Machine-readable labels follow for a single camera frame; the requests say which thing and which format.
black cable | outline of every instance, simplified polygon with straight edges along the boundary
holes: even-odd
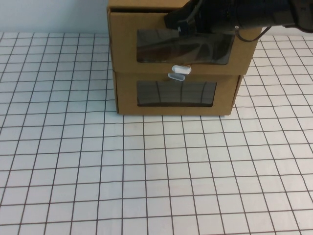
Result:
[[[270,28],[272,28],[271,26],[270,27],[267,27],[259,36],[257,36],[255,39],[253,40],[247,40],[247,39],[244,39],[241,35],[240,35],[240,32],[239,32],[239,29],[236,29],[235,30],[235,33],[236,33],[236,36],[241,40],[241,41],[244,41],[246,43],[252,43],[252,42],[255,42],[257,40],[259,40],[262,36],[264,36],[264,34],[266,34]]]

grid paper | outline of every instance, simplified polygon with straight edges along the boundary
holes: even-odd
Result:
[[[1,235],[313,234],[313,37],[264,36],[227,117],[117,115],[107,35],[0,38]]]

